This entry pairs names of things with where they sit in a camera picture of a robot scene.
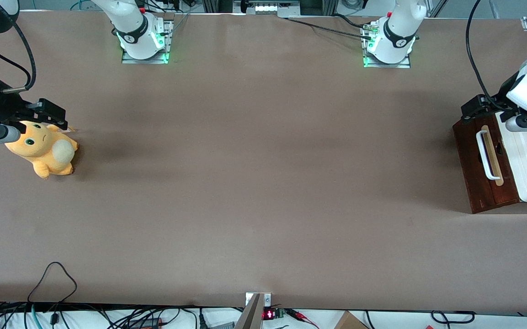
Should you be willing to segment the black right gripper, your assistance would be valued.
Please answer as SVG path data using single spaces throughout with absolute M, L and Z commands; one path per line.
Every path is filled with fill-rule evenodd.
M 30 102 L 21 98 L 19 94 L 4 94 L 1 92 L 6 83 L 0 81 L 0 124 L 8 125 L 10 122 L 26 121 L 27 129 L 46 128 L 50 131 L 69 131 L 66 122 L 66 111 L 48 99 L 38 100 L 38 117 L 27 108 Z

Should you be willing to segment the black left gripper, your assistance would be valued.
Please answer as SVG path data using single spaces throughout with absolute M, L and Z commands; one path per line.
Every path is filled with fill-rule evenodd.
M 490 100 L 483 94 L 474 96 L 461 106 L 462 124 L 468 125 L 476 119 L 487 118 L 494 115 L 497 111 L 502 111 L 501 121 L 506 122 L 510 118 L 520 115 L 520 107 L 510 100 L 506 94 L 512 89 L 516 82 L 518 73 L 515 72 L 510 78 L 501 84 L 497 94 L 490 97 Z

